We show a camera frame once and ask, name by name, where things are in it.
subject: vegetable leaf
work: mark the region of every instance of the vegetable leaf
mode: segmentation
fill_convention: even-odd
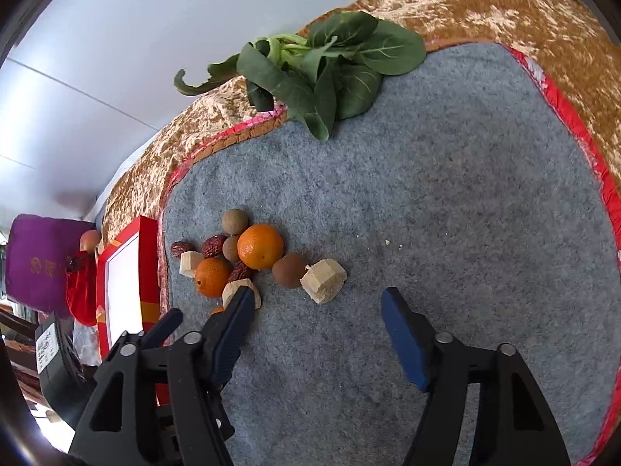
[[[306,74],[309,80],[315,84],[317,83],[317,75],[319,74],[319,65],[321,63],[321,59],[325,55],[325,51],[327,51],[334,42],[336,42],[337,37],[332,37],[330,42],[326,45],[320,47],[319,49],[312,49],[308,54],[305,55],[303,60],[300,63],[299,69]]]
[[[369,110],[382,82],[382,74],[364,64],[339,65],[342,89],[337,94],[337,119]]]
[[[336,45],[356,45],[375,31],[379,20],[366,12],[340,12],[310,27],[307,44],[321,47],[337,37]]]
[[[307,112],[313,109],[313,90],[300,74],[293,76],[278,68],[252,44],[243,46],[237,61],[237,71],[266,89],[289,108],[299,107]]]
[[[414,70],[426,55],[418,33],[391,21],[380,21],[371,37],[358,46],[353,60],[384,75],[401,75]]]
[[[336,57],[326,57],[325,64],[332,66],[332,80],[334,81],[334,93],[338,94],[343,89],[343,82],[341,80],[341,72],[338,67],[338,59]]]
[[[185,96],[197,96],[221,86],[223,83],[231,80],[237,75],[237,59],[239,54],[234,54],[222,63],[212,63],[207,67],[207,71],[211,75],[207,82],[201,85],[187,85],[183,82],[186,71],[182,68],[175,75],[173,84],[181,94]]]
[[[266,57],[269,54],[269,42],[267,40],[257,40],[255,48]]]
[[[250,105],[257,111],[274,110],[274,97],[262,87],[246,79],[246,94]]]
[[[334,94],[333,63],[327,63],[315,86],[315,107],[307,113],[303,122],[319,141],[330,138],[334,117],[337,111],[337,98]]]

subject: green leafy vegetable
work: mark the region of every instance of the green leafy vegetable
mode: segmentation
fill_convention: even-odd
[[[308,39],[280,34],[258,38],[223,63],[210,64],[207,82],[190,86],[183,70],[175,87],[189,96],[207,92],[237,74],[246,77],[248,101],[258,111],[287,105],[319,141],[330,138],[335,119],[367,111],[383,75],[412,71],[426,56],[417,33],[365,12],[342,12],[313,24]]]
[[[185,96],[197,96],[220,87],[223,83],[231,80],[237,75],[237,58],[239,54],[234,54],[222,63],[212,63],[207,67],[207,71],[211,75],[207,82],[201,85],[187,85],[183,82],[183,76],[186,71],[182,68],[175,76],[173,84],[181,94]]]
[[[356,45],[375,31],[378,19],[366,12],[340,12],[310,27],[308,45],[321,47],[337,37],[336,45]]]
[[[347,119],[369,110],[382,82],[382,74],[364,64],[342,64],[342,84],[337,94],[337,119]]]

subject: white food chunk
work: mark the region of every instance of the white food chunk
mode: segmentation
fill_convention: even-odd
[[[179,273],[183,276],[194,278],[198,265],[201,264],[205,256],[200,252],[194,252],[189,250],[181,254],[181,261],[179,262]]]
[[[334,259],[322,259],[307,268],[300,283],[317,304],[332,301],[347,280],[347,272]]]
[[[259,290],[255,287],[252,281],[249,278],[242,278],[241,280],[235,280],[234,282],[229,282],[224,291],[222,291],[222,305],[226,310],[227,306],[233,299],[233,296],[237,292],[241,286],[246,286],[252,289],[255,294],[255,310],[261,307],[261,294],[259,294]]]

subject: purple bag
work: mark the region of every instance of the purple bag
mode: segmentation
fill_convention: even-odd
[[[80,249],[91,222],[20,214],[10,228],[6,252],[6,294],[17,303],[71,317],[64,297],[67,258]]]

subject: gray felt mat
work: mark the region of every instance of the gray felt mat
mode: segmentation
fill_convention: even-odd
[[[466,344],[516,345],[572,460],[590,451],[621,353],[611,223],[578,145],[505,49],[451,48],[385,77],[328,143],[287,123],[199,162],[168,202],[167,248],[219,233],[229,207],[349,272],[323,306],[255,278],[264,304],[223,392],[236,465],[402,463],[425,396],[384,330],[387,286]],[[198,329],[216,300],[167,257],[180,332]]]

